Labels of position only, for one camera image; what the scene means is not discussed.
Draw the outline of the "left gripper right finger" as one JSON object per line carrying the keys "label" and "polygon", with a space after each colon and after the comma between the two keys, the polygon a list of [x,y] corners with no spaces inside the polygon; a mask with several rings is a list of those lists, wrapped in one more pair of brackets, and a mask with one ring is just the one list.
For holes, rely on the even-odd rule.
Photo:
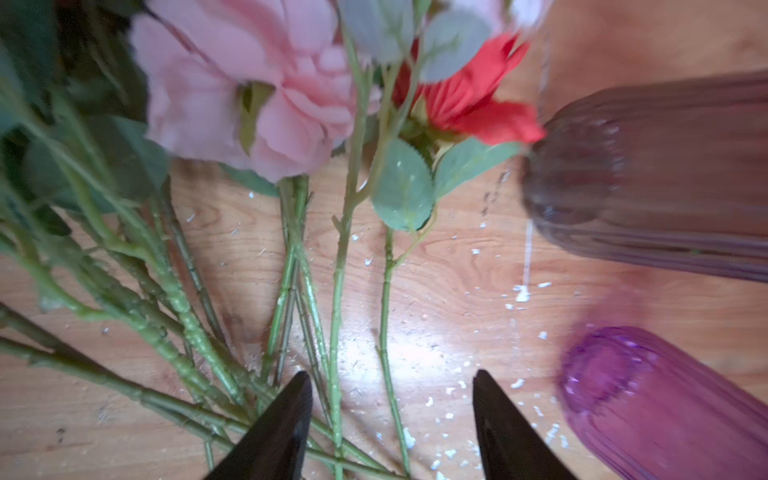
{"label": "left gripper right finger", "polygon": [[486,370],[473,378],[472,403],[487,480],[574,480]]}

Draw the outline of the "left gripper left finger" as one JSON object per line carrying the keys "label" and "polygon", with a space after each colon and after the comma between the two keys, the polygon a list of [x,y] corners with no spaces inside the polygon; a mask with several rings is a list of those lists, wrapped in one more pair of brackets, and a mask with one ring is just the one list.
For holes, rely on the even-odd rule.
{"label": "left gripper left finger", "polygon": [[311,378],[301,371],[207,477],[220,480],[299,479],[312,410]]}

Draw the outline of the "purple ribbed glass vase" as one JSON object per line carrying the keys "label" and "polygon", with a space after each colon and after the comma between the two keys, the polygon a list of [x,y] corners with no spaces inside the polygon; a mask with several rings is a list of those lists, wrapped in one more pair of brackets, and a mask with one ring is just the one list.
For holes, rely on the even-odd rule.
{"label": "purple ribbed glass vase", "polygon": [[655,334],[605,327],[565,355],[577,438],[624,479],[764,479],[767,406]]}

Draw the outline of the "red rose stem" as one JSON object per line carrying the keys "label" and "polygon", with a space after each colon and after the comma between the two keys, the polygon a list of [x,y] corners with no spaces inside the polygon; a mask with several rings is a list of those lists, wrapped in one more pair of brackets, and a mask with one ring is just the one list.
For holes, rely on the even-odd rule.
{"label": "red rose stem", "polygon": [[368,181],[386,226],[377,353],[407,478],[410,446],[392,380],[388,326],[392,279],[409,254],[394,255],[394,235],[411,232],[419,245],[437,222],[440,199],[543,138],[532,106],[494,97],[528,48],[517,36],[501,34],[447,79],[419,80],[405,64],[384,82],[389,104],[381,123],[390,132],[380,138]]}

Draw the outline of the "pink double rose stem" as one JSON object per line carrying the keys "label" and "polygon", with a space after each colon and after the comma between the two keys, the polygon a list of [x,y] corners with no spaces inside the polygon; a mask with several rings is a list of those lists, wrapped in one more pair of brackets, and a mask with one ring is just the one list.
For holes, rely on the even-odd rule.
{"label": "pink double rose stem", "polygon": [[356,208],[378,195],[410,101],[393,90],[422,16],[410,1],[152,1],[130,42],[148,82],[148,137],[190,160],[252,173],[280,198],[286,259],[271,331],[299,286],[319,313],[302,221],[311,174],[349,160],[334,298],[343,298]]}

